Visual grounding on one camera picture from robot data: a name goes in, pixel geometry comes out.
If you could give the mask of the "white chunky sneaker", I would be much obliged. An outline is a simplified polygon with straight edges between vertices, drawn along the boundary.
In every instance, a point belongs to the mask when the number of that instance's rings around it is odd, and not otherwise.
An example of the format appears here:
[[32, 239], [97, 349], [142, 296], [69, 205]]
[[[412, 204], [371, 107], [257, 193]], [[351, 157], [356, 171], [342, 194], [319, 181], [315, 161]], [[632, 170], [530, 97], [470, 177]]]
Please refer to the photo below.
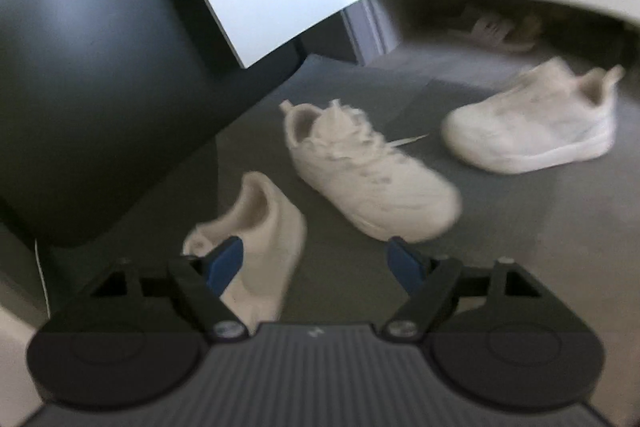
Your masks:
[[623, 66], [576, 75], [562, 58], [522, 72], [514, 85], [458, 107], [442, 122], [450, 152], [499, 174], [521, 174], [606, 155], [616, 139]]

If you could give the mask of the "dark ribbed door mat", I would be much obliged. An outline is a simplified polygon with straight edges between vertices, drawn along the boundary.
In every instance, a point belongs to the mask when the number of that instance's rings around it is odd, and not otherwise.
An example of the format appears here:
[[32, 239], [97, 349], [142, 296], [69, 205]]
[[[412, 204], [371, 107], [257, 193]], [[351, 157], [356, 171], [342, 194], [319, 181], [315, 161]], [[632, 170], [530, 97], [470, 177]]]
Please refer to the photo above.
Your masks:
[[382, 322], [406, 298], [386, 268], [385, 247], [359, 233], [296, 176], [279, 105], [288, 100], [324, 107], [338, 98], [364, 110], [388, 139], [416, 135], [426, 144], [435, 121], [420, 114], [442, 101], [440, 91], [442, 82], [436, 78], [307, 57], [290, 79], [186, 158], [109, 230], [76, 248], [41, 249], [52, 310], [61, 309], [117, 258], [150, 265], [177, 257], [194, 225], [232, 206], [242, 174], [259, 171], [307, 220], [307, 243], [284, 319]]

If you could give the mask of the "white lace-up sneaker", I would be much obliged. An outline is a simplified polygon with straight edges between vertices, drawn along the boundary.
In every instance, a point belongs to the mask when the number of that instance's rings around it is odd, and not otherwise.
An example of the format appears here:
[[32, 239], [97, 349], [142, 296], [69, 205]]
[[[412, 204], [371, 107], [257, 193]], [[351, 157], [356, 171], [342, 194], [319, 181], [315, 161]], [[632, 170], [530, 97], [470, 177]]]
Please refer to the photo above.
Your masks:
[[285, 145], [300, 179], [357, 230], [386, 242], [429, 241], [460, 218], [462, 198], [451, 182], [390, 142], [359, 108], [280, 104]]

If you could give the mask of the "grey rug with yellow line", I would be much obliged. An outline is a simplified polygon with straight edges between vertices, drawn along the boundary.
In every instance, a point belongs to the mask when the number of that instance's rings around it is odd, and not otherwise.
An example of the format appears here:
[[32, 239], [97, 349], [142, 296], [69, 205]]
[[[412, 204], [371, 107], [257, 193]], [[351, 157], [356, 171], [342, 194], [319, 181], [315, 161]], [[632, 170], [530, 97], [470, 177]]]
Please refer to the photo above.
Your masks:
[[639, 322], [639, 74], [620, 83], [617, 143], [608, 156], [524, 176], [463, 165], [442, 144], [440, 124], [464, 104], [501, 90], [521, 70], [551, 56], [474, 49], [428, 36], [403, 44], [371, 66], [311, 57], [282, 88], [282, 98], [326, 105], [332, 98], [364, 109], [390, 139], [409, 146], [460, 191], [462, 215], [422, 245], [469, 265], [512, 257], [605, 331]]

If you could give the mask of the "grey slide sandal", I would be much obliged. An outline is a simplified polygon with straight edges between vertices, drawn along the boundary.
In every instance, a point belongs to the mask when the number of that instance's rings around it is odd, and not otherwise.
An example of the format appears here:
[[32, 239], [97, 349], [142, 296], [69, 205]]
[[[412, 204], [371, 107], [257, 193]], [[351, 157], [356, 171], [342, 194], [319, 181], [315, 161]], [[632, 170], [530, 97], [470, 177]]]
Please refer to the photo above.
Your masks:
[[510, 53], [532, 50], [542, 33], [542, 20], [535, 14], [509, 18], [498, 12], [467, 5], [445, 23], [450, 34], [484, 48]]

